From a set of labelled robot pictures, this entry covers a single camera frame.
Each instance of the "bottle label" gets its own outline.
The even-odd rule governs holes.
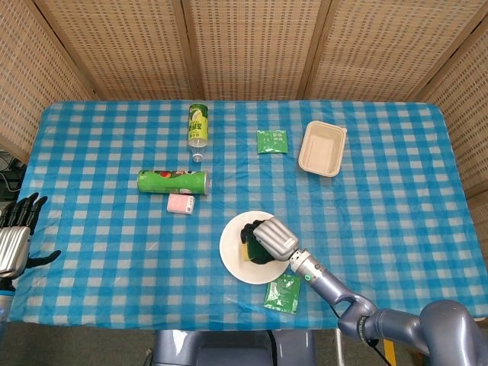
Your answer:
[[[208,139],[208,108],[205,104],[190,106],[188,139]]]

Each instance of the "green packet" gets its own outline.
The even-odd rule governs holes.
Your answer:
[[[288,274],[268,283],[264,307],[282,311],[284,313],[297,313],[298,294],[300,293],[300,278]]]
[[[258,154],[288,153],[287,131],[256,131]]]

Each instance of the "green scrubber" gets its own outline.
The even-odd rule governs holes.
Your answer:
[[[242,244],[244,260],[251,261],[257,265],[264,265],[275,260],[275,258],[268,253],[266,249],[259,244],[258,240],[253,237],[248,237],[247,242]]]

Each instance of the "pringles can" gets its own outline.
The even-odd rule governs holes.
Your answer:
[[[209,185],[206,172],[141,170],[137,175],[137,188],[147,193],[208,194]]]

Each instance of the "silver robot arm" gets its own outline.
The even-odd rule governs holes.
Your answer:
[[[349,290],[306,249],[298,249],[298,238],[276,217],[260,224],[253,233],[278,261],[289,260],[291,269],[331,307],[349,303],[338,321],[345,335],[368,344],[383,338],[408,345],[430,356],[432,366],[488,364],[488,342],[462,304],[437,301],[425,307],[420,316],[379,310],[369,299]]]
[[[0,342],[2,341],[12,300],[15,295],[13,280],[34,268],[54,261],[59,250],[44,258],[30,258],[31,237],[39,218],[39,212],[47,197],[36,201],[38,193],[19,202],[11,202],[0,215]]]

